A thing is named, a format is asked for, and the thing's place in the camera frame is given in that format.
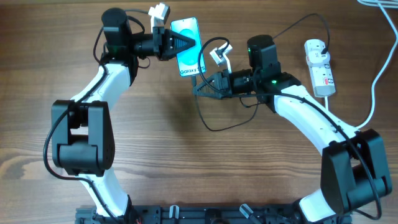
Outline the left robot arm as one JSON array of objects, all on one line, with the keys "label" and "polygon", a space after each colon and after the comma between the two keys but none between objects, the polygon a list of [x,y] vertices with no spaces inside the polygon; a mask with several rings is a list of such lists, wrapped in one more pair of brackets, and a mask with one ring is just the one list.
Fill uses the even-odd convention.
[{"label": "left robot arm", "polygon": [[106,10],[99,31],[106,42],[96,58],[97,75],[79,94],[52,105],[52,127],[43,149],[45,168],[50,174],[64,169],[64,179],[81,182],[95,202],[93,209],[78,211],[78,223],[141,220],[112,167],[115,142],[109,112],[135,80],[140,60],[167,61],[195,45],[193,39],[165,28],[169,14],[169,6],[162,2],[151,7],[150,33],[134,33],[131,10]]}]

